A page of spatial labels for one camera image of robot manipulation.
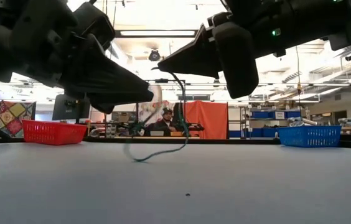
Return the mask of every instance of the man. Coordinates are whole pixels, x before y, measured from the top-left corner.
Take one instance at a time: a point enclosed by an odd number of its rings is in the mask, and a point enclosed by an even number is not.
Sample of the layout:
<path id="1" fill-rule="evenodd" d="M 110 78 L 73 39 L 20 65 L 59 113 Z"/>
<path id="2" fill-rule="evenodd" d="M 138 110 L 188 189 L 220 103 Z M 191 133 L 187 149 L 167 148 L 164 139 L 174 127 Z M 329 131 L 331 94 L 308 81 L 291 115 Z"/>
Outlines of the man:
<path id="1" fill-rule="evenodd" d="M 157 121 L 153 127 L 153 131 L 164 131 L 165 136 L 170 136 L 170 132 L 177 131 L 174 123 L 171 121 L 173 118 L 173 111 L 169 108 L 162 110 L 162 119 Z"/>

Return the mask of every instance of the ceiling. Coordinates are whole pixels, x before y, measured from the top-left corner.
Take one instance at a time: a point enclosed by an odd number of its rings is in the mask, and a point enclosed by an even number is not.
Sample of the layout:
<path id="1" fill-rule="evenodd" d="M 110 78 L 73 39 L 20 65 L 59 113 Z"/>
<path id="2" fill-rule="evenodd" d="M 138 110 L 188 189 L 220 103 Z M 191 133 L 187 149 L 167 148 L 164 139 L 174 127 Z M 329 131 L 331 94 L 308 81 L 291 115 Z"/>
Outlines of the ceiling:
<path id="1" fill-rule="evenodd" d="M 69 0 L 68 6 L 75 10 L 84 0 Z M 197 30 L 201 24 L 207 26 L 207 18 L 225 11 L 220 0 L 97 0 L 95 7 L 106 12 L 116 30 Z M 193 41 L 191 38 L 117 38 L 116 48 L 121 52 L 117 63 L 136 72 L 145 80 L 171 78 L 169 74 L 159 71 L 152 72 L 156 62 L 147 60 L 152 49 L 166 57 L 172 52 Z M 261 85 L 252 97 L 266 96 L 266 99 L 293 98 L 296 96 L 300 76 L 301 83 L 345 83 L 351 79 L 351 62 L 344 57 L 351 54 L 351 47 L 331 51 L 330 44 L 322 40 L 314 40 L 286 50 L 286 55 L 277 58 L 273 55 L 256 60 L 260 73 L 260 83 L 275 83 L 277 85 Z M 198 85 L 198 83 L 213 83 L 213 78 L 196 75 L 180 75 L 180 79 L 192 83 L 187 87 L 187 94 L 211 94 L 213 100 L 231 100 L 225 88 L 225 78 L 220 73 L 220 87 L 213 85 Z M 26 88 L 22 83 L 33 82 L 27 77 L 15 75 L 13 85 L 0 85 L 0 88 L 12 89 L 15 93 Z M 35 88 L 57 94 L 60 89 L 51 89 L 40 84 Z M 180 93 L 177 86 L 164 86 L 166 96 L 174 98 Z M 304 87 L 304 92 L 318 94 L 332 87 Z"/>

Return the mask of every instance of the desk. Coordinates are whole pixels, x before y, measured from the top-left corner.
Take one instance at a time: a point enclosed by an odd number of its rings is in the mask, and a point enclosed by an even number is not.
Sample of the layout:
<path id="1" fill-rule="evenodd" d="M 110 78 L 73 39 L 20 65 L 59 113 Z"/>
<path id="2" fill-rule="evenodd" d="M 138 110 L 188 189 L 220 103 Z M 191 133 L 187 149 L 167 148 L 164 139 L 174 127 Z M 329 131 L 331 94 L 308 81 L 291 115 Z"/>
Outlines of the desk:
<path id="1" fill-rule="evenodd" d="M 130 136 L 117 136 L 115 139 L 131 139 L 132 137 Z M 182 136 L 176 136 L 176 137 L 171 137 L 171 136 L 136 136 L 133 137 L 133 139 L 168 139 L 168 140 L 175 140 L 175 139 L 185 139 L 185 137 Z M 189 137 L 188 139 L 200 139 L 199 137 Z"/>
<path id="2" fill-rule="evenodd" d="M 351 149 L 123 147 L 0 144 L 0 223 L 351 224 Z"/>

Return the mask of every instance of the computer monitor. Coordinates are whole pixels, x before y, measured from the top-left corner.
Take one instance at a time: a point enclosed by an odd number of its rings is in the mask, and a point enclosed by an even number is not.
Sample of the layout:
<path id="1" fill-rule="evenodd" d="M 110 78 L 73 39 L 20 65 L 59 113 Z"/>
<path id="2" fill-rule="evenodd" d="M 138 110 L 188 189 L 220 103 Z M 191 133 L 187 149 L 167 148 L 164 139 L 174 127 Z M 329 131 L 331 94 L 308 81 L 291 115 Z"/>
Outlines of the computer monitor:
<path id="1" fill-rule="evenodd" d="M 55 98 L 52 120 L 86 119 L 90 116 L 90 102 L 86 99 L 76 100 L 67 95 L 58 95 Z"/>

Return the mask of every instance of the colorful quilt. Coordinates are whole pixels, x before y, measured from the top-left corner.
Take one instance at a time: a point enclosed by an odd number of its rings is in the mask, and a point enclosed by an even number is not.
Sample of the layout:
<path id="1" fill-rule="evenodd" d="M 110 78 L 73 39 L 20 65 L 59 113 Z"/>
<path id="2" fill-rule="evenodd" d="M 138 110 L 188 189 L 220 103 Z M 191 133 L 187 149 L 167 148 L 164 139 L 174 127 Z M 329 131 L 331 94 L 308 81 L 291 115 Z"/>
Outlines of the colorful quilt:
<path id="1" fill-rule="evenodd" d="M 2 101 L 0 104 L 0 130 L 13 138 L 23 138 L 23 119 L 34 119 L 36 103 Z"/>

